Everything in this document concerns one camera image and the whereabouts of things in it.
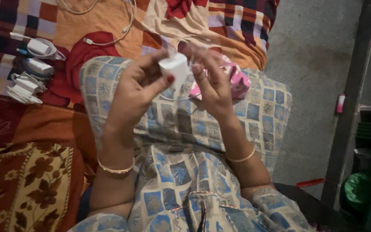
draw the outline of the bangle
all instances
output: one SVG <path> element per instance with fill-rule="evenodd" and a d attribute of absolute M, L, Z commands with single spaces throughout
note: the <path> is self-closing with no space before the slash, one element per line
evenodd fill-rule
<path fill-rule="evenodd" d="M 244 158 L 244 159 L 229 159 L 229 158 L 227 158 L 227 160 L 229 160 L 229 161 L 231 161 L 231 162 L 242 162 L 242 161 L 246 161 L 246 160 L 250 159 L 250 157 L 253 156 L 254 152 L 255 152 L 255 147 L 253 146 L 253 151 L 252 151 L 251 154 L 250 154 L 249 156 L 247 156 L 246 158 Z"/>
<path fill-rule="evenodd" d="M 113 169 L 109 169 L 109 168 L 107 168 L 106 166 L 104 166 L 104 165 L 100 162 L 99 157 L 97 157 L 97 161 L 98 161 L 99 166 L 100 166 L 104 171 L 107 171 L 107 172 L 110 172 L 110 173 L 116 173 L 116 174 L 122 174 L 122 173 L 129 172 L 131 169 L 133 169 L 133 167 L 134 167 L 134 165 L 135 165 L 135 158 L 134 158 L 134 157 L 133 157 L 133 165 L 131 165 L 131 167 L 129 167 L 129 168 L 127 168 L 127 169 L 124 169 L 124 170 L 113 170 Z"/>

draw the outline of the brown floral fabric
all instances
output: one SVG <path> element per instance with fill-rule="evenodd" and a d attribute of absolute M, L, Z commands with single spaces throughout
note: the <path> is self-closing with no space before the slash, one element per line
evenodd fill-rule
<path fill-rule="evenodd" d="M 66 231 L 84 178 L 81 154 L 48 142 L 0 148 L 0 231 Z"/>

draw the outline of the pink fabric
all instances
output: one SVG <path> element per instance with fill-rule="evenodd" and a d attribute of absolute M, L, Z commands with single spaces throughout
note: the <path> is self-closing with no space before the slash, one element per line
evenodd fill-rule
<path fill-rule="evenodd" d="M 222 56 L 224 72 L 230 78 L 231 97 L 233 100 L 242 100 L 246 97 L 247 91 L 251 86 L 250 79 L 240 70 L 237 63 L 232 62 L 227 56 Z M 196 81 L 193 82 L 191 87 L 190 97 L 201 100 L 200 87 Z"/>

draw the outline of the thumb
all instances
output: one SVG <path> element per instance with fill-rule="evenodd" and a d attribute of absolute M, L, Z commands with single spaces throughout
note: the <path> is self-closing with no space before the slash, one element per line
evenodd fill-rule
<path fill-rule="evenodd" d="M 194 79 L 203 95 L 211 92 L 212 90 L 214 91 L 213 87 L 210 85 L 206 73 L 203 71 L 203 68 L 200 64 L 194 64 L 191 68 L 191 71 L 193 72 Z"/>
<path fill-rule="evenodd" d="M 168 89 L 171 84 L 174 82 L 174 76 L 162 76 L 154 81 L 152 84 L 144 88 L 144 93 L 147 98 L 152 101 L 159 93 Z"/>

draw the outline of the red fingernail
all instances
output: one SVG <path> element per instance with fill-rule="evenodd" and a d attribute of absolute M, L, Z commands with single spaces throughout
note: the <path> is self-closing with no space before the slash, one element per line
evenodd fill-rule
<path fill-rule="evenodd" d="M 170 75 L 170 76 L 167 77 L 167 81 L 168 81 L 168 83 L 170 83 L 170 84 L 171 84 L 172 82 L 174 82 L 174 79 L 175 79 L 175 78 L 174 78 L 173 75 Z"/>

